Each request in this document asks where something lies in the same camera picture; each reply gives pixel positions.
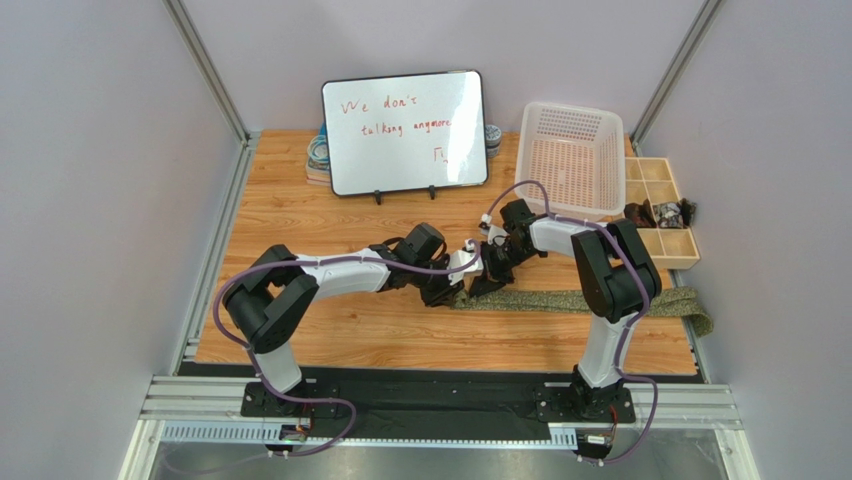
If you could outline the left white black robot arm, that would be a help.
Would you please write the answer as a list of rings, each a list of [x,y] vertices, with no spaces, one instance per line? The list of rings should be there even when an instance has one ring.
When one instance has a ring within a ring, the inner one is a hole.
[[[443,235],[427,223],[342,255],[299,255],[279,244],[220,288],[212,312],[221,333],[247,351],[267,389],[287,394],[303,379],[291,339],[312,304],[412,286],[426,306],[448,305],[465,277],[482,269],[475,241],[450,253]]]

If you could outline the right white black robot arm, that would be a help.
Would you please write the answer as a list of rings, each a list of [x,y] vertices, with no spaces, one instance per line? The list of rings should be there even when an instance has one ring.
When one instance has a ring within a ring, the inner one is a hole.
[[[534,214],[523,200],[490,215],[479,227],[483,270],[469,294],[482,296],[514,282],[513,270],[534,256],[550,253],[574,259],[592,321],[587,345],[569,387],[576,415],[598,416],[617,403],[624,390],[623,363],[638,321],[648,312],[662,283],[636,225],[626,219],[607,224],[556,214]]]

